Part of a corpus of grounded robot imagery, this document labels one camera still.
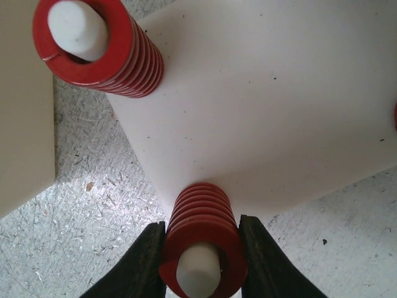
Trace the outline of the white spring tray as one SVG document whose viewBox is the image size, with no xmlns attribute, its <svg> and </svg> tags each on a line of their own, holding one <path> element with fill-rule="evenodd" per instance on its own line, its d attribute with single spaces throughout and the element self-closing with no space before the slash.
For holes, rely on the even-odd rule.
<svg viewBox="0 0 397 298">
<path fill-rule="evenodd" d="M 36 1 L 1 1 L 1 216 L 55 180 L 53 75 L 32 37 Z"/>
</svg>

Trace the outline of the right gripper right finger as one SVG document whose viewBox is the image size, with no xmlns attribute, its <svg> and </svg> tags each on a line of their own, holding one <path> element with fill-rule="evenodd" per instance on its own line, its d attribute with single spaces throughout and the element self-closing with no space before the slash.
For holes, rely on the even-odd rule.
<svg viewBox="0 0 397 298">
<path fill-rule="evenodd" d="M 242 215 L 239 235 L 248 265 L 243 297 L 326 298 L 292 264 L 257 217 Z"/>
</svg>

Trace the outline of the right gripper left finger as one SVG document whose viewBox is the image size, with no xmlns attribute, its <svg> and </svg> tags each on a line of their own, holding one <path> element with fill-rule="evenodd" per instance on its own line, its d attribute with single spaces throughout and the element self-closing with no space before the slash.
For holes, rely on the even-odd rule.
<svg viewBox="0 0 397 298">
<path fill-rule="evenodd" d="M 81 296 L 164 297 L 166 285 L 159 266 L 165 236 L 164 222 L 147 225 L 118 263 Z"/>
</svg>

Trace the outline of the small red spring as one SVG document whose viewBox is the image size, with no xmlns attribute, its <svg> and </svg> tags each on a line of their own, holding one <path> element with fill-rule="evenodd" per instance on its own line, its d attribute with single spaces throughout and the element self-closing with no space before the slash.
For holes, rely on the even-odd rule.
<svg viewBox="0 0 397 298">
<path fill-rule="evenodd" d="M 212 297 L 231 297 L 243 285 L 248 267 L 228 196 L 218 186 L 201 182 L 178 195 L 167 228 L 159 275 L 179 297 L 187 297 L 177 282 L 177 263 L 190 246 L 202 242 L 220 254 L 220 284 Z"/>
</svg>

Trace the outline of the large red spring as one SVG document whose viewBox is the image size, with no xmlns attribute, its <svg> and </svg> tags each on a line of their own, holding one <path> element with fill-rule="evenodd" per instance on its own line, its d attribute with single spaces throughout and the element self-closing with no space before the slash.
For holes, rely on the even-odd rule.
<svg viewBox="0 0 397 298">
<path fill-rule="evenodd" d="M 140 98 L 164 74 L 160 51 L 121 1 L 39 1 L 33 40 L 47 67 L 76 86 Z"/>
<path fill-rule="evenodd" d="M 393 118 L 394 118 L 395 129 L 397 130 L 397 103 L 394 108 Z"/>
</svg>

